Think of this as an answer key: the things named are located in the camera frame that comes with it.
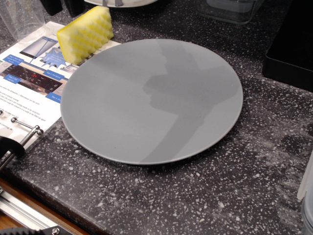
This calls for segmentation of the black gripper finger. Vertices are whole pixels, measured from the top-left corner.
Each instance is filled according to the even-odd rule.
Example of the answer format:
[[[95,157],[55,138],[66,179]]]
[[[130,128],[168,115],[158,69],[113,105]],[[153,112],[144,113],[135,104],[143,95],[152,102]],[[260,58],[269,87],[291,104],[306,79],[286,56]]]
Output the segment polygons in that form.
[[[76,17],[85,10],[84,0],[65,0],[65,4],[71,17]]]
[[[48,0],[47,1],[47,13],[51,16],[61,12],[63,9],[62,3],[60,0]]]

